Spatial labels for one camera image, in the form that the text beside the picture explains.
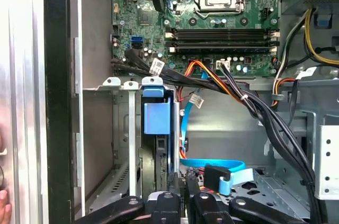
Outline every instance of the cable tie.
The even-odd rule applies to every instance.
[[[247,95],[247,94],[244,94],[244,95],[240,98],[240,100],[243,101],[243,100],[246,99],[246,98],[248,98],[248,95]]]
[[[300,184],[302,185],[302,186],[307,186],[307,187],[309,187],[309,186],[315,186],[315,182],[305,182],[304,180],[301,180],[300,181]]]

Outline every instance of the black cable bundle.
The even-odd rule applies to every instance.
[[[129,59],[130,64],[124,64],[117,60],[112,61],[112,66],[118,69],[122,69],[128,72],[132,72],[141,77],[150,76],[150,67],[138,56],[137,50],[127,50],[125,53],[126,58]],[[221,84],[225,84],[229,89],[229,93],[242,102],[249,110],[250,114],[259,119],[266,129],[267,136],[272,146],[278,151],[278,153],[297,170],[302,179],[302,184],[306,186],[312,224],[322,224],[327,222],[327,210],[323,201],[320,201],[314,197],[315,193],[315,173],[303,151],[298,144],[293,132],[289,126],[283,121],[283,119],[277,115],[264,101],[262,101],[256,95],[240,89],[235,82],[230,72],[224,65],[221,67],[221,72],[224,74],[226,81],[221,80],[211,70],[207,71],[211,75],[210,79],[198,79],[186,77],[170,68],[164,67],[160,77],[165,84],[183,86],[183,87],[197,87],[207,88],[213,91],[227,94]],[[293,102],[296,102],[297,83],[294,85]],[[292,105],[290,110],[290,116],[293,118],[295,112],[295,105]],[[284,140],[282,131],[289,142],[293,145],[294,151],[290,149],[287,142]]]

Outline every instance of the ram slot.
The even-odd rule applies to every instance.
[[[247,29],[197,29],[197,30],[173,30],[169,37],[178,41],[190,40],[250,40],[262,41],[270,38],[267,30]]]
[[[176,43],[169,47],[170,53],[184,53],[196,55],[197,53],[213,53],[221,54],[225,53],[270,53],[274,47],[260,47],[255,44],[249,44],[243,46],[239,43],[224,44],[224,43]]]

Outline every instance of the sata port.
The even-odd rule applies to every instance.
[[[142,43],[132,43],[131,46],[132,46],[132,48],[135,48],[135,49],[141,49]]]
[[[139,37],[139,36],[132,36],[131,37],[131,42],[143,42],[144,37]]]

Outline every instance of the yellow wire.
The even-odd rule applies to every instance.
[[[318,60],[326,62],[328,64],[339,64],[339,60],[331,60],[324,58],[320,55],[318,55],[313,46],[312,46],[312,41],[311,41],[311,34],[310,34],[310,24],[311,24],[311,15],[312,15],[312,9],[308,10],[308,13],[305,18],[305,36],[306,36],[306,44],[311,51],[312,55],[314,55]]]

